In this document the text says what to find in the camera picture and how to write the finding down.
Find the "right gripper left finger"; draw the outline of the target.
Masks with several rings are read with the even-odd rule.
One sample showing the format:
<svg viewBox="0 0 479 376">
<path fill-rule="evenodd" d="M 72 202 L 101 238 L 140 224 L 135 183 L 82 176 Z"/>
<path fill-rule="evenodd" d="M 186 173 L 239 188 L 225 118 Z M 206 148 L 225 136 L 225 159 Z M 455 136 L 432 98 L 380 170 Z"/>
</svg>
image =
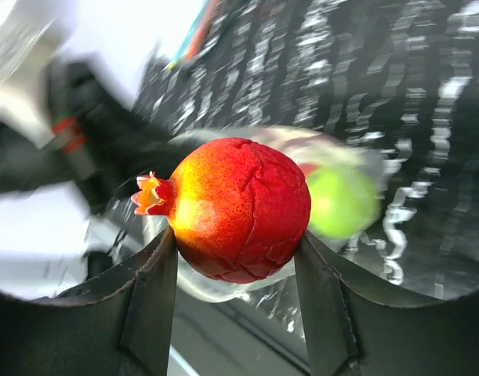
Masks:
<svg viewBox="0 0 479 376">
<path fill-rule="evenodd" d="M 0 292 L 0 375 L 165 375 L 176 293 L 173 231 L 56 298 Z"/>
</svg>

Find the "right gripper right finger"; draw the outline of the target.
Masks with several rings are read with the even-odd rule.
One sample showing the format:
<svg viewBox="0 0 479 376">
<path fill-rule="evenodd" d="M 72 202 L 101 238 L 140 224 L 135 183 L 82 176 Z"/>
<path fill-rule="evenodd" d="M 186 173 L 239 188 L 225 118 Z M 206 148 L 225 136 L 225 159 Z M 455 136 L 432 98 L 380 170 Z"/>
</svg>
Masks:
<svg viewBox="0 0 479 376">
<path fill-rule="evenodd" d="M 479 289 L 445 301 L 427 297 L 311 233 L 295 266 L 313 375 L 479 375 Z"/>
</svg>

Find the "green apple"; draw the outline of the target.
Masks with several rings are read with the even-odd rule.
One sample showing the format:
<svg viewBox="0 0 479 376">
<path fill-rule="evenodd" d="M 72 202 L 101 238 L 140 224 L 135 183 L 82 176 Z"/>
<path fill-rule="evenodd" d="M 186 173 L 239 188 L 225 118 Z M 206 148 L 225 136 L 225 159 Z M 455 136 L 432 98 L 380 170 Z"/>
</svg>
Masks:
<svg viewBox="0 0 479 376">
<path fill-rule="evenodd" d="M 311 197 L 310 227 L 319 235 L 348 239 L 377 215 L 374 182 L 354 168 L 320 167 L 307 176 Z"/>
</svg>

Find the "red yellow pomegranate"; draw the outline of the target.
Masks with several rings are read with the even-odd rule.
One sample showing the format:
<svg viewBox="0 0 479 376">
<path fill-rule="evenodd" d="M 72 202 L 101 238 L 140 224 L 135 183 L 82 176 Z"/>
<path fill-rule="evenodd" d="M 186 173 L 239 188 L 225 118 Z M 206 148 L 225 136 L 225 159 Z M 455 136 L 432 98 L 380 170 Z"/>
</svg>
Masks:
<svg viewBox="0 0 479 376">
<path fill-rule="evenodd" d="M 214 280 L 248 284 L 287 264 L 308 227 L 305 176 L 283 153 L 222 138 L 186 156 L 169 179 L 137 177 L 136 215 L 163 215 L 187 263 Z"/>
</svg>

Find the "clear bag with white dots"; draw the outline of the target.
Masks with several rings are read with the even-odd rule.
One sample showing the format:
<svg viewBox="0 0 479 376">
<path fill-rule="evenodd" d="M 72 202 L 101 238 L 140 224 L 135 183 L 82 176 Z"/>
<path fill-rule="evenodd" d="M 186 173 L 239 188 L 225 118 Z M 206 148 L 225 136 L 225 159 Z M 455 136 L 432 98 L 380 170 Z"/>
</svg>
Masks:
<svg viewBox="0 0 479 376">
<path fill-rule="evenodd" d="M 179 288 L 226 302 L 290 277 L 307 230 L 332 250 L 379 214 L 383 157 L 289 126 L 194 129 L 128 182 L 143 236 L 169 226 Z"/>
</svg>

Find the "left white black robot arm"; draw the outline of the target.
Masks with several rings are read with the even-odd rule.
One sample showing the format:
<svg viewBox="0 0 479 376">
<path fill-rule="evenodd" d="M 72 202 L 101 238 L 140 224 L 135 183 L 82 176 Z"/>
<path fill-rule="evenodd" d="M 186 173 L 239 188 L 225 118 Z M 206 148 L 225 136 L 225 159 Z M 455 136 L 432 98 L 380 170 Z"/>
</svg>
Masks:
<svg viewBox="0 0 479 376">
<path fill-rule="evenodd" d="M 133 112 L 153 1 L 0 1 L 0 292 L 80 284 L 88 222 L 184 151 Z"/>
</svg>

